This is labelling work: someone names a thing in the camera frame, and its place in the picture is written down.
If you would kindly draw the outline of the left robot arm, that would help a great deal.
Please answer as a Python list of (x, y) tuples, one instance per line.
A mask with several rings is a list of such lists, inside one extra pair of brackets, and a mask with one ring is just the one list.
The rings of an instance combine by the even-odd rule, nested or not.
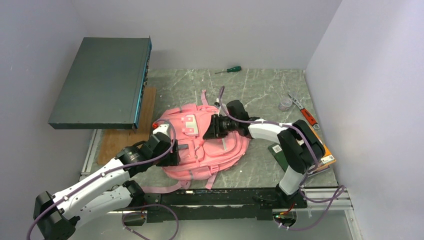
[(173, 167), (180, 161), (176, 133), (156, 130), (147, 141), (124, 147), (102, 168), (76, 184), (51, 194), (40, 193), (35, 199), (33, 223), (26, 239), (37, 227), (46, 240), (67, 240), (86, 223), (118, 209), (137, 210), (146, 194), (171, 193), (181, 185), (142, 187), (132, 180), (152, 166)]

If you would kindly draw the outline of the pink student backpack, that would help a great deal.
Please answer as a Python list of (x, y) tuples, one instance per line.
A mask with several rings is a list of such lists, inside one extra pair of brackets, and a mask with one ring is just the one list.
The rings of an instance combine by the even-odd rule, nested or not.
[(220, 171), (236, 165), (246, 153), (250, 139), (231, 131), (224, 138), (203, 139), (211, 117), (219, 113), (219, 108), (210, 105), (206, 91), (201, 95), (202, 104), (189, 103), (166, 110), (162, 120), (167, 120), (176, 131), (178, 154), (177, 166), (164, 166), (163, 172), (178, 182), (172, 186), (144, 186), (145, 193), (166, 194), (179, 189), (188, 189), (192, 181), (206, 180), (205, 188), (210, 190)]

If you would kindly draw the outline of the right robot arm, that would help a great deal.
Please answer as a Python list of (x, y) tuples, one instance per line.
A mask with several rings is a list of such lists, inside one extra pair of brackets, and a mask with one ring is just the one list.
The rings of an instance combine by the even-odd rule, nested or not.
[(287, 208), (295, 201), (295, 195), (307, 173), (316, 167), (326, 150), (314, 131), (302, 119), (293, 123), (277, 123), (258, 117), (250, 117), (239, 100), (226, 105), (224, 115), (213, 114), (203, 139), (222, 139), (230, 132), (243, 137), (277, 143), (288, 164), (283, 178), (276, 186), (276, 203)]

